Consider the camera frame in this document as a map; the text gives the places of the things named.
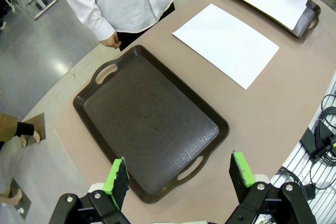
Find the large brown tray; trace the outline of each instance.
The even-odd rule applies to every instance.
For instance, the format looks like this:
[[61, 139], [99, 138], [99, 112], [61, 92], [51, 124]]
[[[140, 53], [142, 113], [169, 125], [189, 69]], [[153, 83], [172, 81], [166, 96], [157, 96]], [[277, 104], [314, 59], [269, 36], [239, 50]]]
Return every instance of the large brown tray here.
[[[110, 65], [117, 70], [97, 84]], [[125, 158], [131, 189], [145, 203], [195, 176], [229, 132], [209, 104], [140, 45], [103, 64], [73, 105], [109, 161]]]
[[298, 20], [297, 24], [295, 25], [294, 29], [291, 30], [284, 24], [280, 23], [270, 15], [264, 13], [257, 7], [253, 6], [252, 4], [244, 1], [239, 0], [243, 2], [244, 4], [252, 7], [257, 12], [261, 13], [265, 17], [272, 20], [274, 23], [281, 26], [284, 30], [289, 32], [291, 35], [293, 35], [296, 38], [300, 39], [306, 39], [309, 35], [309, 33], [318, 25], [319, 23], [319, 15], [321, 13], [321, 8], [316, 3], [314, 3], [312, 0], [308, 0], [306, 3], [306, 9], [304, 10], [303, 14], [301, 15], [300, 19]]

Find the black pants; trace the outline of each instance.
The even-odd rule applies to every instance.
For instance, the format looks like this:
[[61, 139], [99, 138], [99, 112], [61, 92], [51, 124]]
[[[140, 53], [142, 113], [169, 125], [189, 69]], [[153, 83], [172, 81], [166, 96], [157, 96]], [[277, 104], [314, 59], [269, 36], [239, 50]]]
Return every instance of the black pants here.
[[[160, 20], [164, 19], [166, 16], [168, 16], [168, 14], [172, 13], [173, 11], [175, 11], [174, 3], [172, 3], [168, 7], [168, 9], [162, 14]], [[136, 34], [117, 32], [118, 39], [119, 39], [119, 41], [121, 41], [121, 45], [119, 47], [120, 51], [122, 51], [126, 47], [128, 47], [133, 41], [135, 41], [137, 38], [139, 38], [141, 35], [143, 35], [148, 29], [146, 29], [145, 31], [141, 31], [140, 33], [136, 33]]]
[[21, 135], [29, 135], [32, 136], [34, 134], [34, 126], [30, 123], [17, 123], [17, 129], [15, 132], [15, 136]]

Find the concrete floor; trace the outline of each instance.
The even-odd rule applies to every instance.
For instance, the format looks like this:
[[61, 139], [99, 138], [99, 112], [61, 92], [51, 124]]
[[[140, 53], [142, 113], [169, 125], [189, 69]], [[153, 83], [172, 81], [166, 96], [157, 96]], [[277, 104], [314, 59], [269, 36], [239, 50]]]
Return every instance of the concrete floor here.
[[[175, 0], [176, 8], [186, 1]], [[48, 223], [60, 195], [72, 192], [81, 197], [89, 188], [62, 146], [54, 118], [93, 72], [119, 51], [110, 49], [100, 58], [86, 55], [101, 45], [96, 48], [91, 31], [79, 23], [65, 0], [38, 21], [17, 9], [6, 17], [8, 29], [0, 33], [0, 111], [20, 119], [44, 112], [47, 139], [22, 149], [15, 138], [0, 152], [0, 191], [15, 178], [32, 201], [26, 221], [14, 208], [0, 207], [0, 223]], [[29, 11], [37, 12], [32, 7]]]

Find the screw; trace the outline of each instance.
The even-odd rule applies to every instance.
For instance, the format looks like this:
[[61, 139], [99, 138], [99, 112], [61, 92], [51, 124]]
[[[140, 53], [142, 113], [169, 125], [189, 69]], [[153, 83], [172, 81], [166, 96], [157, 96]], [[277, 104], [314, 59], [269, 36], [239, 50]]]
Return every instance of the screw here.
[[293, 186], [292, 185], [287, 185], [286, 186], [286, 190], [287, 191], [292, 191], [293, 190]]
[[258, 190], [264, 190], [265, 189], [265, 185], [264, 184], [258, 184], [257, 188], [258, 188]]

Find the tray handle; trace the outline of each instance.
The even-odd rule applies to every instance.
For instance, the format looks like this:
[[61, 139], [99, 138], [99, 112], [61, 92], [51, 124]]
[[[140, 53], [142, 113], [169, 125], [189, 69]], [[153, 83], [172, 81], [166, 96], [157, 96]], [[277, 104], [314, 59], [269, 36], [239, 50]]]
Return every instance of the tray handle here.
[[310, 23], [309, 26], [307, 27], [307, 31], [312, 31], [315, 27], [317, 27], [317, 25], [319, 24], [320, 20], [319, 17], [316, 17], [315, 19], [313, 19]]
[[[101, 66], [94, 72], [94, 74], [93, 74], [93, 76], [92, 76], [92, 78], [91, 78], [91, 80], [90, 80], [89, 85], [90, 85], [90, 86], [97, 86], [97, 85], [99, 86], [99, 85], [102, 85], [109, 75], [111, 75], [111, 74], [115, 74], [115, 73], [118, 71], [118, 64], [117, 64], [118, 62], [119, 62], [119, 59], [116, 59], [116, 60], [110, 60], [110, 61], [108, 61], [108, 62], [105, 62], [103, 65], [101, 65]], [[111, 65], [116, 65], [117, 69], [116, 69], [115, 71], [113, 71], [113, 72], [108, 73], [100, 83], [97, 83], [97, 82], [96, 82], [96, 79], [97, 79], [98, 75], [99, 75], [100, 73], [102, 73], [102, 72], [104, 71], [105, 68], [107, 68], [107, 67], [109, 67], [109, 66], [111, 66]]]
[[[191, 163], [190, 165], [188, 165], [186, 168], [184, 168], [180, 174], [178, 174], [175, 177], [175, 186], [179, 186], [185, 182], [187, 182], [189, 179], [191, 179], [192, 177], [194, 177], [205, 165], [206, 161], [208, 160], [210, 154], [200, 154], [193, 163]], [[193, 168], [193, 165], [197, 162], [197, 160], [199, 160], [199, 158], [202, 158], [202, 160], [200, 161], [200, 163]], [[186, 176], [184, 176], [181, 179], [178, 179], [179, 176], [181, 176], [183, 173], [187, 173]]]

